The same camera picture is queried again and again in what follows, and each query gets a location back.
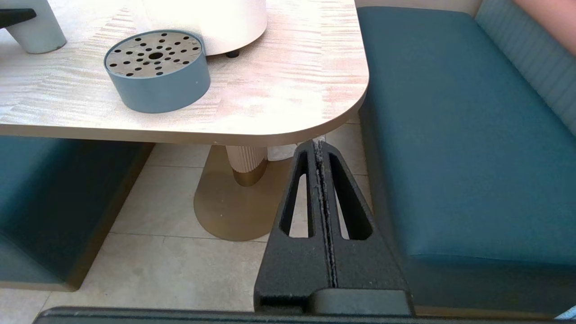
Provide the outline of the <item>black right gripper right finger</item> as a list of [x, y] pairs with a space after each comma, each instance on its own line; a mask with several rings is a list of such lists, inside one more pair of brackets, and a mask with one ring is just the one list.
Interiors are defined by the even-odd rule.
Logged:
[[358, 183], [326, 142], [318, 143], [318, 179], [330, 287], [407, 290]]

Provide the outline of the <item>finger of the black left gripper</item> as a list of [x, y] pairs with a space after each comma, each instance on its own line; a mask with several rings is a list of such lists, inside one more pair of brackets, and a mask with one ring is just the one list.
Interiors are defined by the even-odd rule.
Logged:
[[0, 29], [20, 24], [36, 17], [32, 8], [0, 9]]

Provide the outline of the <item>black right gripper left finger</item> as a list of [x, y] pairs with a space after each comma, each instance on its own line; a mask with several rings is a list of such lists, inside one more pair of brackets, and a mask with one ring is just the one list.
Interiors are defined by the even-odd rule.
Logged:
[[[316, 154], [314, 141], [301, 144], [295, 151], [254, 286], [255, 312], [304, 312], [308, 297], [333, 284]], [[290, 236], [290, 229], [302, 175], [308, 199], [308, 237], [295, 238]]]

